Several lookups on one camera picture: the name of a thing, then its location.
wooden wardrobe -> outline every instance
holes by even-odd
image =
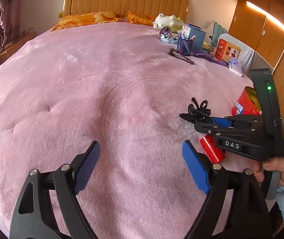
[[[249,45],[275,67],[284,50],[284,30],[265,14],[250,8],[246,1],[268,12],[284,25],[284,0],[238,0],[229,29],[230,35]],[[273,78],[284,117],[284,53]]]

blue mesh pen holder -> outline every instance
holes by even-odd
[[[188,57],[191,54],[192,45],[193,45],[193,41],[179,37],[179,39],[177,41],[176,51],[179,54]]]

white cloth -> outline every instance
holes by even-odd
[[[240,48],[240,54],[238,56],[238,60],[240,60],[243,64],[244,67],[243,72],[244,73],[248,72],[253,61],[255,50],[229,34],[226,33],[221,34],[219,37],[219,41],[220,38]]]

headboard panel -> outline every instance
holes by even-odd
[[[159,13],[186,20],[189,0],[64,0],[62,17],[101,11],[113,11],[124,17],[130,11],[156,17]]]

silver bolt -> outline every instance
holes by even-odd
[[[245,169],[245,174],[246,174],[246,175],[252,175],[253,172],[252,172],[251,169]]]
[[[38,171],[37,171],[36,169],[33,169],[33,170],[30,171],[30,175],[31,175],[31,176],[36,175],[37,172],[38,172]]]
[[[222,166],[220,164],[213,164],[214,170],[221,170]]]
[[[62,171],[67,171],[67,170],[69,170],[70,169],[70,165],[69,164],[63,164],[62,166],[61,166],[61,170]]]

